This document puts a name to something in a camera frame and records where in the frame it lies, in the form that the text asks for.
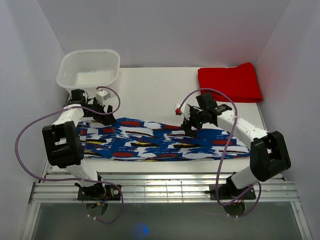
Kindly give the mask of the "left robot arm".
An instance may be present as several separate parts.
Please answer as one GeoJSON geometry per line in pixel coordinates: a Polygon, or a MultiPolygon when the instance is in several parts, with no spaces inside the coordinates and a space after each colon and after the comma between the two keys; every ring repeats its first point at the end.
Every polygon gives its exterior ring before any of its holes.
{"type": "Polygon", "coordinates": [[[94,200],[104,199],[107,191],[105,184],[101,183],[101,175],[84,160],[85,149],[77,126],[83,117],[92,117],[105,126],[116,123],[113,107],[109,105],[107,111],[104,111],[104,101],[110,96],[110,92],[101,89],[95,93],[95,97],[89,98],[85,90],[74,89],[59,118],[42,128],[49,164],[79,179],[75,185],[82,194],[94,200]]]}

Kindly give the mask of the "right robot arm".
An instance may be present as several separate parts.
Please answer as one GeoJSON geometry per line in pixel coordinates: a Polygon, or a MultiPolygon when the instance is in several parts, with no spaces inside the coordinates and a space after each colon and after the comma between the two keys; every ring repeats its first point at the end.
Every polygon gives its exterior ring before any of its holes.
{"type": "Polygon", "coordinates": [[[203,124],[213,124],[229,133],[224,146],[236,137],[249,149],[249,165],[233,173],[222,185],[216,184],[212,194],[216,200],[239,199],[259,182],[265,182],[291,168],[291,160],[284,136],[269,132],[239,117],[236,106],[217,104],[211,89],[196,97],[197,106],[185,100],[175,105],[176,115],[183,116],[182,129],[190,137],[196,136],[203,124]]]}

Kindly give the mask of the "blue patterned trousers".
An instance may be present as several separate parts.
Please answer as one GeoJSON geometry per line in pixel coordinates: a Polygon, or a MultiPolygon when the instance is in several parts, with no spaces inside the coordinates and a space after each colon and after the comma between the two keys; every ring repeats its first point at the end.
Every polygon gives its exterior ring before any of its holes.
{"type": "MultiPolygon", "coordinates": [[[[125,117],[109,126],[88,118],[78,123],[77,131],[86,158],[131,162],[220,160],[229,137],[228,132],[212,128],[189,137],[178,126],[125,117]]],[[[236,137],[226,149],[225,159],[250,155],[236,137]]]]}

